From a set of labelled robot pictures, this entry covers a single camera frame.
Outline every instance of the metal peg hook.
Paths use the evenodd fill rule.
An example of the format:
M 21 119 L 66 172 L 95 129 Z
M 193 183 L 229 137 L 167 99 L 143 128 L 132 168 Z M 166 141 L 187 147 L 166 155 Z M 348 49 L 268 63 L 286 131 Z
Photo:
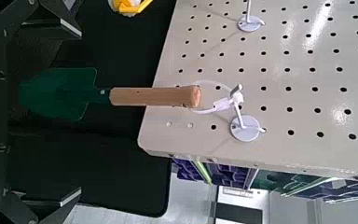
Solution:
M 260 127 L 252 127 L 252 126 L 246 126 L 243 124 L 242 114 L 240 112 L 240 103 L 243 103 L 243 95 L 241 93 L 241 90 L 243 89 L 243 86 L 241 84 L 237 85 L 231 92 L 230 92 L 230 100 L 232 100 L 232 104 L 234 104 L 234 111 L 237 114 L 239 126 L 241 129 L 256 129 L 260 131 L 261 133 L 265 133 L 266 130 L 260 128 Z
M 258 30 L 261 25 L 266 25 L 266 23 L 257 16 L 251 16 L 251 0 L 248 0 L 246 5 L 246 16 L 238 21 L 238 27 L 242 31 L 250 33 Z

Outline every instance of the shovel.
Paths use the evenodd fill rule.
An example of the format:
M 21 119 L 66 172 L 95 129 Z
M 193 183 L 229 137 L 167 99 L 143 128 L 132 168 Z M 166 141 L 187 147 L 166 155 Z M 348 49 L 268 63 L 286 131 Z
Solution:
M 200 87 L 113 88 L 94 86 L 94 68 L 52 68 L 21 83 L 20 101 L 36 114 L 52 119 L 81 120 L 89 103 L 111 105 L 166 105 L 194 108 Z

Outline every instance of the floor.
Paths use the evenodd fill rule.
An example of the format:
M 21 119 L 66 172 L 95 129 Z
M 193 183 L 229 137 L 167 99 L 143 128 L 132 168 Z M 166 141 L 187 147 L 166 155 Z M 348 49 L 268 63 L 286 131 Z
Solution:
M 207 224 L 213 194 L 212 186 L 179 180 L 172 174 L 168 210 L 160 218 L 77 205 L 64 224 Z

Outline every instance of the white table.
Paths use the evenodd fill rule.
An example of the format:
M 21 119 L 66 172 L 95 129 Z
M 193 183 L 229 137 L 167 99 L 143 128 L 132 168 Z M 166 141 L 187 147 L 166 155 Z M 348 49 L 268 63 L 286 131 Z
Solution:
M 178 0 L 154 87 L 240 83 L 241 113 L 267 132 L 243 143 L 229 131 L 232 110 L 197 115 L 148 107 L 140 147 L 162 157 L 358 175 L 358 0 L 253 1 L 251 14 L 266 23 L 254 33 L 237 28 L 245 8 L 239 0 Z M 204 107 L 227 96 L 201 88 Z

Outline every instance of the pegboard hole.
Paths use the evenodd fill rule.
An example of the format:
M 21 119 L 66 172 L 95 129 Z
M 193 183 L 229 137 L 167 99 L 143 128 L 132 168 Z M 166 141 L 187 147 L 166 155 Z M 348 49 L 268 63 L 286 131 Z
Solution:
M 356 134 L 350 133 L 349 138 L 350 138 L 351 140 L 355 140 L 355 139 L 356 139 Z

